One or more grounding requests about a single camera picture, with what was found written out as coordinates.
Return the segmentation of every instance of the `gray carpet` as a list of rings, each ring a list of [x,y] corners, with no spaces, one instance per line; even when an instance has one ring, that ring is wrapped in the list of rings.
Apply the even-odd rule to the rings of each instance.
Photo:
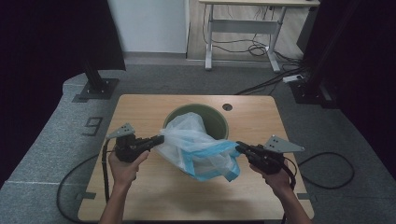
[[[87,79],[79,75],[64,83],[64,96],[57,109],[0,191],[0,223],[70,223],[56,207],[59,183],[76,165],[100,151],[122,94],[228,95],[274,76],[269,68],[245,65],[215,66],[206,72],[202,65],[134,64],[127,66],[127,72],[100,74],[120,79],[110,100],[72,103]],[[271,89],[253,94],[268,94]],[[355,178],[342,189],[320,189],[305,183],[315,211],[314,222],[396,223],[396,183],[341,111],[297,105],[284,83],[279,83],[272,95],[289,140],[306,148],[295,154],[297,161],[332,151],[347,157],[355,167]],[[96,135],[94,127],[86,127],[89,118],[103,118]],[[79,196],[87,187],[94,163],[91,160],[78,168],[63,187],[61,205],[72,218],[77,218]],[[342,183],[350,175],[347,164],[334,156],[310,161],[301,172],[326,186]]]

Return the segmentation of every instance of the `wooden table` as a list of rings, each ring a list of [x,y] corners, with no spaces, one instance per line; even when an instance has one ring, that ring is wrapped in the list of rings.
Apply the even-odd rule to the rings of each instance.
[[[205,104],[216,108],[228,121],[232,141],[251,145],[265,143],[272,134],[287,139],[274,99],[270,96],[225,95],[122,95],[107,133],[131,123],[138,137],[159,133],[166,116],[187,104]],[[233,109],[226,111],[224,104]],[[115,140],[110,141],[109,148]],[[293,154],[285,155],[295,161]],[[250,170],[244,155],[237,158],[241,174],[228,182],[219,176],[199,182],[151,151],[140,165],[137,179],[127,196],[124,220],[257,220],[281,219],[282,206],[262,177]],[[298,172],[295,193],[306,190]],[[113,185],[109,172],[110,192]],[[101,156],[96,162],[87,192],[95,198],[84,199],[78,212],[81,220],[99,220],[105,208]],[[312,218],[311,202],[301,199]]]
[[[207,22],[207,44],[205,56],[205,69],[212,69],[212,33],[243,33],[243,34],[268,34],[273,35],[269,46],[266,47],[266,54],[274,69],[280,72],[276,61],[274,49],[285,18],[287,7],[318,7],[319,0],[199,0],[200,3],[210,5],[209,18]],[[238,20],[215,20],[213,17],[214,5],[235,5],[235,6],[261,6],[261,7],[282,7],[277,21],[238,21]]]

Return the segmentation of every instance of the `green bucket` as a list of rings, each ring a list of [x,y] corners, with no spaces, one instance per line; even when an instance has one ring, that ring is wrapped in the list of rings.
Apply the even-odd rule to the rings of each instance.
[[[191,104],[180,106],[166,117],[163,127],[165,128],[166,125],[175,117],[189,112],[193,112],[201,116],[204,121],[206,133],[214,139],[219,140],[228,138],[227,120],[218,110],[208,105]]]

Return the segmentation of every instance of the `blue plastic bag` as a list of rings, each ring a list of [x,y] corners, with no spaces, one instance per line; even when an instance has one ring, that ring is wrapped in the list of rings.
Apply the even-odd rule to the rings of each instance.
[[[237,144],[208,135],[201,116],[191,112],[177,116],[160,134],[164,143],[155,150],[191,177],[205,181],[223,175],[232,181],[239,176]]]

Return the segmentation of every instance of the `hole in table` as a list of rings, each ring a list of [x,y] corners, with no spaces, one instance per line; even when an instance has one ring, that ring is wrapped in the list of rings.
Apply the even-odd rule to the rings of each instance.
[[[224,105],[223,105],[223,109],[224,109],[225,111],[230,111],[230,110],[233,109],[233,106],[230,105],[230,104],[224,104]]]

